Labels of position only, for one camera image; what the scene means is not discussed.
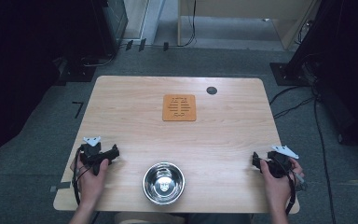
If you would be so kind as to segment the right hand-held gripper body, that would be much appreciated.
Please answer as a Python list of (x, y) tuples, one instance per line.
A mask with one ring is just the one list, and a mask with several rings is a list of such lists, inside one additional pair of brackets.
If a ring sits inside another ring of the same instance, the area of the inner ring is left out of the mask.
[(269, 172), (276, 178), (281, 178), (288, 174), (292, 168), (290, 158), (298, 159), (299, 156), (288, 146), (272, 146), (268, 153)]

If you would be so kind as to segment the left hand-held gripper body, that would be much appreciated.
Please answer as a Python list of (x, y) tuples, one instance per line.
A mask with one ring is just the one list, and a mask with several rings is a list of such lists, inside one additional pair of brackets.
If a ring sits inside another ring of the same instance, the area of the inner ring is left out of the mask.
[(100, 172), (100, 165), (104, 160), (111, 163), (112, 151), (101, 152), (101, 137), (84, 137), (85, 144), (80, 147), (80, 160), (90, 168), (94, 175)]

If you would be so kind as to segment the person's left hand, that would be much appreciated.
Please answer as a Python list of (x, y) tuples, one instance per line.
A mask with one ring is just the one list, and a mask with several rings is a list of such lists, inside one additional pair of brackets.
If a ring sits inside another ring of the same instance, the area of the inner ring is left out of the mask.
[(78, 178), (80, 205), (78, 207), (93, 211), (103, 194), (108, 169), (108, 159), (101, 162), (100, 171), (97, 175), (91, 170), (87, 170), (80, 160), (73, 161), (71, 169), (80, 172), (80, 177)]

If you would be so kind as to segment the black angled floor tape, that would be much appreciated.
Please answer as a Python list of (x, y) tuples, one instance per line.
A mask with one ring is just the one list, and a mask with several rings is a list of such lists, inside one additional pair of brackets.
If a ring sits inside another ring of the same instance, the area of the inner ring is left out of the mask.
[(79, 117), (79, 114), (80, 114), (81, 110), (82, 110), (84, 102), (73, 101), (72, 104), (78, 106), (78, 109), (77, 109), (76, 114), (75, 114), (75, 119), (77, 119)]

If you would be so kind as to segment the grey tape strip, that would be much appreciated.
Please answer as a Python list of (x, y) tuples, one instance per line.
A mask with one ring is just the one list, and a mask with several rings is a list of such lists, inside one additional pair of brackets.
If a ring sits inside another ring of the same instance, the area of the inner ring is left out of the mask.
[(71, 182), (61, 182), (49, 187), (49, 192), (57, 192), (59, 189), (69, 189)]

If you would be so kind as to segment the stainless steel bowl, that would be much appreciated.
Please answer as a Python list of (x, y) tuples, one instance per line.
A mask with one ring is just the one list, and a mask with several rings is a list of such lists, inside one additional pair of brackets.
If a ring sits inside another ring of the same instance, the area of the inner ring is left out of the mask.
[(145, 197), (156, 205), (175, 203), (184, 192), (186, 179), (181, 169), (167, 161), (152, 165), (143, 178)]

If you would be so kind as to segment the square wooden trivet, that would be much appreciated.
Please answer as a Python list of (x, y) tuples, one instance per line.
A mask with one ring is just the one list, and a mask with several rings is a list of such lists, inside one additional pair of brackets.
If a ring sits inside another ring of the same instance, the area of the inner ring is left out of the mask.
[(195, 121), (196, 97), (192, 94), (166, 94), (163, 97), (164, 121)]

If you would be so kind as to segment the black curtain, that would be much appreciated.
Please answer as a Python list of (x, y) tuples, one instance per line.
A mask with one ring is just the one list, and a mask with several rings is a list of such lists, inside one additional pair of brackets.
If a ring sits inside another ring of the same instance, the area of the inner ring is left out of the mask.
[(358, 0), (322, 0), (285, 72), (296, 77), (307, 64), (341, 141), (358, 145)]
[(58, 80), (53, 61), (78, 60), (91, 12), (91, 0), (0, 0), (0, 147)]

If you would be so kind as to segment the dark glass cabinet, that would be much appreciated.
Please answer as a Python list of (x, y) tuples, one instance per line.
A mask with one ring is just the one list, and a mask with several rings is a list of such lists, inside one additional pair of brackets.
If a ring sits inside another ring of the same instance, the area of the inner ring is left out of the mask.
[(128, 24), (124, 0), (91, 0), (91, 3), (103, 56), (115, 56)]

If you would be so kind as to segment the black stand base plate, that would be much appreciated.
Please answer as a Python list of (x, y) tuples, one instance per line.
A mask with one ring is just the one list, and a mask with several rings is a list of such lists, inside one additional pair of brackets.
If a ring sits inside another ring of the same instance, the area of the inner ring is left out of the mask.
[(309, 87), (316, 81), (304, 66), (295, 68), (290, 63), (270, 63), (269, 66), (278, 86)]
[(56, 86), (65, 86), (67, 82), (91, 82), (96, 68), (87, 66), (72, 66), (64, 58), (53, 61), (60, 75)]

